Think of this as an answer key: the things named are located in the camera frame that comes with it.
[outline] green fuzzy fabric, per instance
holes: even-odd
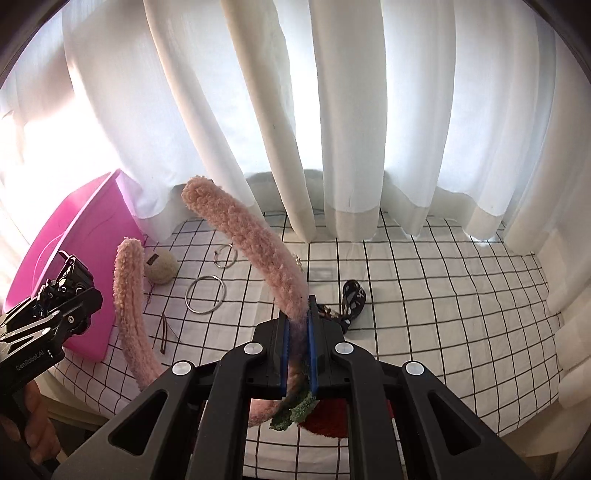
[[[310,391],[310,381],[302,382],[299,391],[288,401],[284,403],[281,409],[271,419],[271,429],[283,432],[287,430],[292,423],[301,423],[314,410],[318,400],[314,398]]]

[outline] silver metal ring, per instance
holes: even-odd
[[[230,263],[228,263],[228,261],[226,260],[225,265],[220,265],[219,263],[217,263],[219,261],[218,256],[219,256],[220,252],[226,247],[230,247],[230,252],[234,252],[234,258],[232,258],[232,260],[230,260]],[[236,249],[234,248],[234,245],[232,245],[232,244],[223,244],[221,247],[214,250],[214,252],[213,252],[213,263],[215,263],[216,267],[218,267],[218,268],[229,268],[234,263],[236,263],[237,259],[238,259],[238,252],[236,251]]]
[[[200,282],[202,280],[217,280],[218,282],[220,282],[220,285],[222,286],[222,298],[220,300],[218,300],[218,302],[216,304],[214,304],[213,307],[211,307],[209,310],[205,310],[203,312],[198,312],[197,310],[191,308],[190,301],[189,301],[189,290],[191,290],[191,288],[194,285],[196,285],[197,282]],[[226,298],[226,284],[223,282],[223,280],[220,277],[216,277],[215,275],[203,275],[202,277],[196,278],[195,280],[193,280],[190,283],[190,285],[187,287],[187,291],[185,292],[185,304],[187,305],[187,308],[189,310],[191,310],[191,312],[196,313],[197,315],[205,315],[207,313],[214,312],[223,303],[225,298]]]

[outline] fuzzy pink toy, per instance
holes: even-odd
[[[301,357],[307,348],[308,284],[296,260],[276,233],[248,209],[205,177],[194,177],[183,189],[185,204],[217,230],[230,237],[265,277],[275,303],[290,320],[290,361],[287,395],[297,392],[303,379]],[[252,400],[248,426],[269,420],[281,407],[279,400]]]
[[[287,390],[290,398],[303,380],[301,356],[306,351],[308,285],[289,250],[266,223],[204,177],[191,179],[183,190],[187,206],[225,233],[259,269],[275,296],[277,306],[290,319],[290,361]],[[144,250],[136,239],[125,239],[115,260],[113,285],[115,313],[125,359],[140,390],[163,371],[148,343],[141,314]],[[248,426],[269,420],[285,400],[251,401]]]
[[[163,372],[148,343],[142,318],[144,298],[144,247],[135,238],[126,238],[117,248],[113,299],[123,355],[143,390]]]

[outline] metal ring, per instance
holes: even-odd
[[[300,259],[300,257],[298,257],[296,254],[291,254],[291,255],[295,258],[295,263],[297,264],[298,267],[300,267],[300,270],[303,273],[304,272],[304,267],[301,266],[301,259]]]
[[[205,310],[203,312],[198,312],[197,310],[194,310],[191,308],[191,305],[189,302],[189,290],[191,290],[191,287],[193,285],[196,285],[197,282],[202,281],[202,280],[217,280],[218,282],[220,282],[220,285],[222,286],[222,298],[216,304],[214,304],[213,307],[211,307],[209,310]],[[185,304],[187,305],[187,308],[189,310],[191,310],[191,312],[196,313],[197,315],[205,315],[207,313],[214,312],[223,303],[225,298],[226,298],[226,284],[223,282],[223,280],[221,278],[216,277],[215,275],[203,275],[202,277],[196,278],[187,287],[187,291],[185,292]]]
[[[217,257],[220,254],[220,252],[226,247],[230,247],[230,252],[234,252],[234,258],[230,261],[230,263],[228,263],[228,261],[226,260],[225,265],[220,265],[219,263],[217,263],[218,262]],[[229,268],[234,263],[236,263],[237,259],[238,259],[238,252],[236,251],[236,249],[234,248],[234,245],[232,245],[232,244],[223,244],[221,247],[219,247],[217,250],[215,250],[213,252],[213,263],[215,263],[216,267],[218,267],[218,268]]]

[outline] black patterned strap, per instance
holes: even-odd
[[[346,333],[365,307],[365,291],[357,280],[347,280],[343,285],[343,302],[341,313],[334,312],[326,305],[318,304],[318,314],[320,318],[332,320],[340,325],[343,333]]]

